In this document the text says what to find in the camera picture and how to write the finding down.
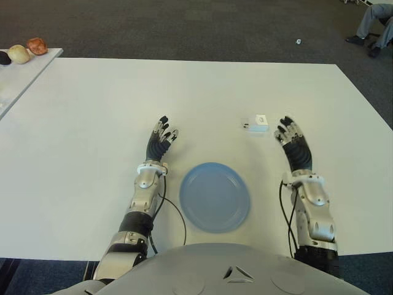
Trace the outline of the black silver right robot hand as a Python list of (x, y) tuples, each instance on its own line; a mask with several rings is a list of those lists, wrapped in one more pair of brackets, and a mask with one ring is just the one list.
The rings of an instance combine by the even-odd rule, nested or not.
[(280, 119), (274, 137), (284, 150), (291, 172), (313, 170), (312, 153), (301, 128), (290, 117)]

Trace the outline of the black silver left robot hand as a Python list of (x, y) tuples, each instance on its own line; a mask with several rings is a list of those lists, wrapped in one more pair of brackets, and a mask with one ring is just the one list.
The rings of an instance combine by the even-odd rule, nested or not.
[(179, 131), (167, 132), (169, 119), (161, 117), (155, 124), (146, 147), (146, 161), (161, 162), (172, 143), (177, 139)]

